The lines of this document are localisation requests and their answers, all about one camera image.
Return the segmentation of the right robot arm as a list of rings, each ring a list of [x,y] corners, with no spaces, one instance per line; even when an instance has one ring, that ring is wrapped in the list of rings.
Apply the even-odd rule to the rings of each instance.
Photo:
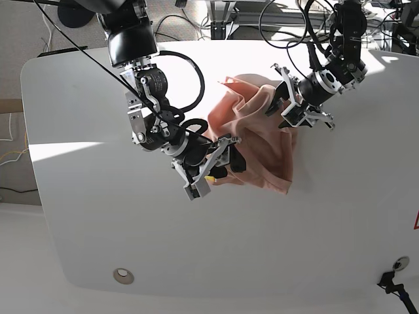
[[[205,120],[185,118],[204,96],[203,74],[186,55],[158,49],[146,3],[100,1],[98,18],[107,37],[111,65],[125,69],[120,77],[131,96],[128,116],[133,142],[147,151],[160,149],[170,156],[172,167],[193,190],[206,177],[222,179],[229,170],[244,172],[246,161],[235,147],[239,137],[228,133],[212,141],[204,136],[208,129]],[[200,92],[192,104],[180,109],[170,105],[168,80],[152,63],[153,56],[175,56],[192,65],[200,81]]]

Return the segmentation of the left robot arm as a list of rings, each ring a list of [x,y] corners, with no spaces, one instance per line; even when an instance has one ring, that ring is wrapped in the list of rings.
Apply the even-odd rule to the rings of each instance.
[[[308,15],[312,2],[301,5],[297,1],[296,5],[304,20],[304,33],[297,42],[288,43],[284,50],[288,52],[305,44],[312,71],[298,79],[289,74],[288,68],[272,65],[282,81],[265,114],[272,116],[280,112],[281,129],[311,128],[317,122],[333,129],[333,116],[323,111],[323,104],[337,94],[353,90],[364,80],[367,67],[361,60],[361,42],[367,30],[367,19],[359,1],[339,1],[333,5],[333,21],[327,34],[329,44],[324,48]]]

